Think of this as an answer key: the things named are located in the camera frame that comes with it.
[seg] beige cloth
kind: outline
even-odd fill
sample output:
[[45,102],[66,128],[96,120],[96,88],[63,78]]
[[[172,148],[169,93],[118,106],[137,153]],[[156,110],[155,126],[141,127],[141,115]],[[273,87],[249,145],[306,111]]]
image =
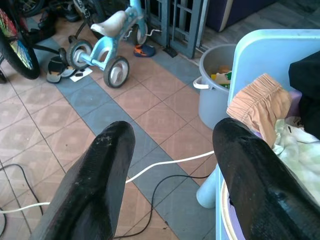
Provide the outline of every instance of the beige cloth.
[[239,91],[226,112],[259,132],[272,147],[276,141],[275,123],[287,116],[291,102],[289,92],[265,73]]

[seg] bucket handle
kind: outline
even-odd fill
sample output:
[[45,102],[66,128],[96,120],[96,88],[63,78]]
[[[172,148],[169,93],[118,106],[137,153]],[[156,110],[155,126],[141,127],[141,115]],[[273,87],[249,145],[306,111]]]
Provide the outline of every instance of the bucket handle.
[[196,89],[210,89],[210,86],[208,84],[201,84],[199,83],[199,80],[201,80],[202,76],[198,77],[196,80],[193,81],[193,86]]

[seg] black cable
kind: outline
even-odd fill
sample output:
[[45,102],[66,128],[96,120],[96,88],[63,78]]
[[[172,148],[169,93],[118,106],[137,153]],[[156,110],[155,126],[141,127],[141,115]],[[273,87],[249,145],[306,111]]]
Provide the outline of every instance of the black cable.
[[145,225],[145,227],[137,232],[137,233],[134,233],[134,234],[130,234],[130,235],[124,235],[124,236],[115,236],[113,239],[123,239],[123,238],[129,238],[129,237],[134,237],[134,236],[137,236],[141,233],[143,233],[147,227],[149,226],[150,222],[151,222],[151,218],[152,218],[152,211],[154,210],[154,198],[155,198],[155,193],[156,193],[156,190],[157,188],[159,187],[159,185],[166,179],[169,179],[169,178],[172,178],[172,177],[186,177],[186,178],[192,178],[192,179],[206,179],[207,177],[209,177],[210,174],[208,176],[189,176],[189,175],[171,175],[171,176],[167,176],[165,177],[164,179],[162,179],[154,188],[153,190],[153,194],[152,194],[152,199],[151,199],[151,211],[150,211],[150,215],[149,215],[149,221],[148,223]]
[[[39,199],[37,198],[35,192],[32,190],[32,188],[31,188],[31,186],[30,186],[30,184],[29,184],[29,182],[28,182],[28,180],[27,180],[25,171],[24,171],[24,169],[23,169],[22,166],[20,166],[19,164],[16,164],[16,163],[12,163],[12,164],[8,164],[8,165],[3,166],[2,168],[0,168],[0,171],[6,169],[6,168],[8,168],[8,167],[12,167],[12,166],[17,166],[17,167],[19,167],[19,168],[21,169],[22,174],[23,174],[23,177],[24,177],[24,180],[25,180],[27,186],[29,187],[32,195],[34,196],[34,198],[35,198],[35,200],[36,200],[36,202],[39,204],[40,201],[39,201]],[[43,215],[43,214],[44,214],[44,210],[42,209],[42,206],[39,206],[39,208],[40,208],[40,211],[41,211],[41,215]]]
[[3,218],[4,218],[4,225],[3,225],[2,232],[0,233],[0,239],[1,239],[2,235],[5,233],[5,230],[7,228],[7,216],[5,214],[3,214]]
[[83,21],[83,23],[81,24],[81,26],[79,27],[78,31],[76,31],[76,34],[75,34],[75,38],[77,39],[79,34],[81,33],[82,29],[84,29],[85,25],[87,24],[87,20],[85,19]]

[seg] white fabric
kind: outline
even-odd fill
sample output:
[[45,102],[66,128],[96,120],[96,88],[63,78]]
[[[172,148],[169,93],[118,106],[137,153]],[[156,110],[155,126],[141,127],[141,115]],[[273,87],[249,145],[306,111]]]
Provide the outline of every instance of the white fabric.
[[91,29],[104,36],[113,38],[120,33],[126,19],[127,15],[125,11],[117,11],[104,22],[92,24]]
[[272,150],[320,205],[320,140],[284,119],[276,121],[275,132]]

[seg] bicycle wheel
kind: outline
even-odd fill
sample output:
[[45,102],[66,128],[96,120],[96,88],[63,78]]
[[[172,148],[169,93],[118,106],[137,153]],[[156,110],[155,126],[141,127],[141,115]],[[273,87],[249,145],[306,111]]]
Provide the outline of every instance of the bicycle wheel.
[[32,47],[18,32],[8,15],[0,8],[0,52],[8,63],[27,79],[40,75],[37,57]]
[[23,16],[32,17],[44,7],[46,0],[19,0],[17,1],[18,10]]

